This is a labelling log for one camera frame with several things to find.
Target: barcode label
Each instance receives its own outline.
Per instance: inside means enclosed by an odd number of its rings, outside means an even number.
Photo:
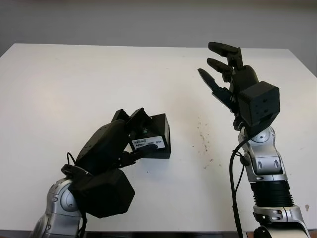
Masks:
[[[132,140],[133,146],[135,149],[138,149],[140,147],[146,146],[146,145],[152,145],[155,144],[159,148],[165,148],[163,138],[161,136],[154,136],[150,138],[144,138],[139,140]]]

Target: wire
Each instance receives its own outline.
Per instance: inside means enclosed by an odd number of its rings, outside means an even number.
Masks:
[[[82,218],[83,218],[83,225],[81,226],[81,228],[79,229],[79,238],[83,238],[84,234],[85,234],[85,230],[86,230],[86,224],[87,224],[87,217],[86,217],[86,213],[85,212],[81,212],[82,214]]]
[[[75,163],[74,157],[71,155],[71,153],[68,152],[66,155],[67,155],[67,162],[68,162],[68,164],[69,164],[69,157],[70,157],[71,160],[73,161],[74,165],[75,165],[76,163]]]
[[[237,200],[236,200],[236,194],[235,194],[235,187],[234,187],[234,181],[233,181],[233,173],[232,173],[232,168],[233,168],[233,160],[236,154],[238,153],[238,150],[248,141],[249,139],[246,138],[244,139],[232,152],[231,157],[230,157],[230,162],[229,162],[229,176],[230,176],[230,186],[231,186],[231,194],[232,194],[232,208],[233,208],[233,215],[234,215],[234,221],[236,223],[237,227],[237,232],[240,238],[243,238],[242,234],[242,228],[241,228],[241,223],[240,223],[240,218],[239,218],[239,211],[238,211],[238,205],[237,205]]]
[[[234,194],[236,195],[237,194],[237,191],[238,191],[238,187],[240,185],[240,182],[241,182],[241,178],[242,178],[242,175],[243,175],[243,171],[244,171],[244,165],[242,166],[242,170],[241,170],[241,174],[240,174],[240,177],[239,177],[239,181],[238,181],[238,184],[236,186],[236,189],[234,190]]]
[[[237,151],[236,156],[243,157],[243,155],[239,151]]]

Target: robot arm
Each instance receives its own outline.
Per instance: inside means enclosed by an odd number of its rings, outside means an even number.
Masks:
[[[241,163],[245,166],[256,205],[254,217],[261,227],[255,238],[270,238],[300,233],[310,237],[300,208],[294,205],[282,158],[275,147],[275,132],[270,126],[280,111],[279,89],[266,82],[259,82],[254,70],[243,65],[241,49],[210,42],[209,49],[227,57],[228,65],[215,59],[207,59],[208,65],[222,73],[230,88],[220,88],[203,69],[198,69],[212,94],[235,115],[234,128],[240,131],[239,145],[230,158],[230,183],[233,212],[239,237],[242,229],[236,203],[232,166],[240,148],[244,150]]]
[[[135,192],[119,168],[136,163],[158,148],[149,144],[131,153],[124,151],[131,136],[142,134],[144,128],[148,133],[158,132],[157,125],[143,108],[131,116],[121,109],[111,123],[99,128],[76,161],[72,158],[74,165],[68,163],[61,169],[66,177],[51,186],[45,213],[30,238],[83,237],[86,213],[98,218],[125,213]],[[79,230],[81,219],[83,225]]]

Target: white table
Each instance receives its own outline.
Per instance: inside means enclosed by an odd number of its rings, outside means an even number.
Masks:
[[[280,88],[273,123],[295,203],[317,228],[317,79],[289,50],[243,49],[259,80]],[[234,116],[197,68],[207,48],[15,44],[0,58],[0,229],[32,230],[46,194],[74,156],[116,110],[166,113],[172,154],[124,169],[136,195],[126,214],[88,217],[88,231],[232,231],[229,157]],[[240,174],[239,160],[234,176]],[[258,226],[244,174],[238,204],[244,230]]]

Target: black box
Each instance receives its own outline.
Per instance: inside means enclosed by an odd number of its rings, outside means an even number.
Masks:
[[[146,145],[155,144],[158,149],[144,158],[169,159],[171,153],[170,132],[166,114],[151,116],[152,123],[142,128],[142,133],[130,134],[133,151]]]

